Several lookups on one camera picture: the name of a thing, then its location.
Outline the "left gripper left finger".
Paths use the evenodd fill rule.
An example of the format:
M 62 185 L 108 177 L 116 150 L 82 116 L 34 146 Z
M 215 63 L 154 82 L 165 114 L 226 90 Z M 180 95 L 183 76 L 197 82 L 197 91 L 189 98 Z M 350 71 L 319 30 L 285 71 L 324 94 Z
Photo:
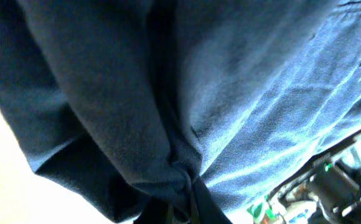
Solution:
M 134 224 L 172 224 L 173 206 L 162 200 L 152 198 Z

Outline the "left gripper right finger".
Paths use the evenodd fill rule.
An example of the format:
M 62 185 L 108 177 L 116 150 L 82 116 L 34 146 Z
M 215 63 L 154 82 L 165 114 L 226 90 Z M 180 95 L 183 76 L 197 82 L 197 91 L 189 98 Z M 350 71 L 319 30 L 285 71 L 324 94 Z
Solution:
M 232 224 L 201 179 L 192 184 L 190 193 L 191 224 Z

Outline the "navy blue shorts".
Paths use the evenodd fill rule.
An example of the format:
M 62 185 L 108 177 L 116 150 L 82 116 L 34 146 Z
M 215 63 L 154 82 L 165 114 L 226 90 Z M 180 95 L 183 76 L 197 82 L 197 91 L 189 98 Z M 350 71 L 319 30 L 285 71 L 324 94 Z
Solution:
M 0 1 L 0 111 L 113 222 L 229 219 L 361 129 L 361 1 Z

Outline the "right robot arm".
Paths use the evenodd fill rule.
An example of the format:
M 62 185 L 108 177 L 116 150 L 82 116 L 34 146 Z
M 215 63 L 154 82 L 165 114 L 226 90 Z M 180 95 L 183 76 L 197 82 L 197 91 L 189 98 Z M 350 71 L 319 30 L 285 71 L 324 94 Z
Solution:
M 248 209 L 255 223 L 304 223 L 317 208 L 329 223 L 361 223 L 361 169 L 352 176 L 340 158 L 361 141 L 361 130 L 312 157 Z

